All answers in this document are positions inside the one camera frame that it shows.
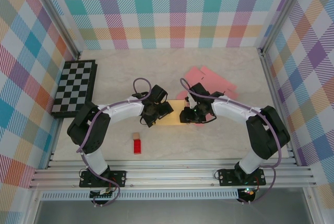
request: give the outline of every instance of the chessboard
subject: chessboard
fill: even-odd
[[[67,61],[59,81],[51,115],[75,117],[86,101],[91,101],[97,64],[91,61]]]

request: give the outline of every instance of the white arm segment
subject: white arm segment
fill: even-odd
[[[231,100],[227,96],[220,96],[220,98]],[[255,116],[256,113],[251,112],[250,110],[238,107],[229,102],[224,102],[220,100],[215,100],[212,103],[212,109],[215,115],[224,116],[230,118],[236,122],[239,122],[246,126],[246,121],[250,116]],[[261,108],[253,108],[256,111],[260,111]],[[240,167],[247,173],[253,173],[260,165],[262,165],[266,160],[258,157],[256,153],[251,149],[246,157],[244,157],[240,162]]]
[[[129,97],[128,100],[130,101],[137,100],[137,98]],[[105,107],[106,105],[99,105],[99,109]],[[139,116],[141,115],[143,109],[144,105],[139,101],[139,102],[123,103],[120,105],[116,105],[114,107],[106,109],[105,111],[103,111],[103,113],[109,114],[110,116],[109,125],[110,125],[129,117]],[[108,165],[102,156],[101,147],[95,152],[92,152],[88,155],[87,154],[83,155],[85,156],[89,167],[98,175],[100,175],[107,169]]]

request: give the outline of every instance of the black and white checkered board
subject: black and white checkered board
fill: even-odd
[[[52,107],[52,116],[75,117],[85,101],[92,100],[97,66],[95,60],[65,62]]]

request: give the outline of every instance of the purple cable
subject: purple cable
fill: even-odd
[[[214,100],[220,100],[220,101],[224,101],[224,102],[228,102],[228,103],[231,103],[231,104],[234,104],[234,105],[237,105],[241,108],[244,108],[244,109],[247,109],[247,110],[250,110],[252,111],[253,113],[256,113],[259,117],[261,117],[261,119],[267,124],[267,126],[269,127],[270,131],[272,132],[272,135],[275,139],[275,142],[276,142],[276,145],[277,145],[277,150],[278,150],[278,160],[276,162],[276,164],[274,165],[265,165],[265,166],[261,166],[262,168],[271,168],[273,169],[273,179],[272,179],[272,183],[270,184],[268,190],[260,196],[260,198],[257,198],[256,200],[254,200],[253,202],[257,202],[259,201],[260,199],[262,199],[273,187],[274,183],[275,183],[275,180],[276,180],[276,170],[275,168],[279,166],[279,164],[281,163],[282,161],[282,150],[281,150],[281,145],[280,145],[280,142],[278,140],[278,137],[277,137],[277,134],[275,133],[272,125],[270,124],[270,122],[266,119],[266,117],[264,117],[262,114],[260,114],[260,112],[254,110],[252,107],[249,107],[247,105],[244,105],[242,103],[239,103],[239,102],[236,102],[236,101],[233,101],[233,100],[227,100],[227,99],[224,99],[224,98],[217,98],[217,97],[212,97],[212,96],[205,96],[205,95],[199,95],[193,91],[190,90],[190,84],[187,82],[186,79],[184,78],[181,78],[180,79],[180,83],[181,85],[184,87],[184,89],[186,89],[189,93],[192,93],[193,95],[195,96],[198,96],[198,97],[201,97],[201,98],[206,98],[206,99],[214,99]]]
[[[139,102],[139,101],[142,101],[142,100],[148,98],[148,97],[151,95],[151,91],[152,91],[151,83],[150,83],[147,79],[145,79],[145,78],[136,78],[136,79],[134,80],[134,82],[133,82],[133,88],[134,88],[135,93],[137,93],[137,89],[136,89],[135,84],[136,84],[136,81],[138,81],[138,80],[144,80],[144,81],[147,82],[147,84],[149,85],[149,91],[148,91],[148,94],[147,94],[146,96],[142,97],[141,99],[137,99],[137,100],[124,100],[124,101],[119,101],[119,102],[116,102],[116,103],[107,105],[106,107],[102,108],[99,112],[97,112],[97,114],[94,116],[93,120],[91,121],[90,126],[89,126],[88,131],[87,131],[87,134],[86,134],[86,136],[85,136],[85,139],[83,140],[81,146],[78,148],[77,152],[81,152],[81,151],[82,151],[83,147],[85,146],[85,144],[86,144],[86,142],[87,142],[87,140],[88,140],[88,138],[89,138],[89,134],[90,134],[90,132],[91,132],[91,130],[92,130],[92,127],[93,127],[93,125],[94,125],[94,123],[95,123],[97,117],[98,117],[103,111],[105,111],[107,108],[111,108],[111,107],[114,107],[114,106],[119,105],[119,104]],[[118,189],[117,195],[116,195],[112,200],[108,201],[107,203],[105,203],[105,204],[103,204],[103,205],[99,205],[99,204],[97,204],[97,203],[95,202],[95,198],[93,198],[93,203],[96,204],[97,206],[101,206],[101,207],[102,207],[102,206],[107,206],[107,205],[113,203],[113,202],[120,196],[120,194],[121,194],[121,188],[120,188],[120,186],[119,186],[116,182],[111,181],[111,180],[108,180],[107,178],[104,178],[104,177],[98,175],[97,173],[95,173],[95,172],[89,167],[89,164],[88,164],[87,160],[85,159],[83,153],[81,153],[81,157],[82,157],[82,160],[83,160],[83,162],[85,163],[86,167],[88,168],[88,170],[89,170],[92,174],[94,174],[96,177],[98,177],[98,178],[100,178],[100,179],[102,179],[102,180],[104,180],[104,181],[107,181],[107,182],[109,182],[109,183],[115,185],[116,188]]]

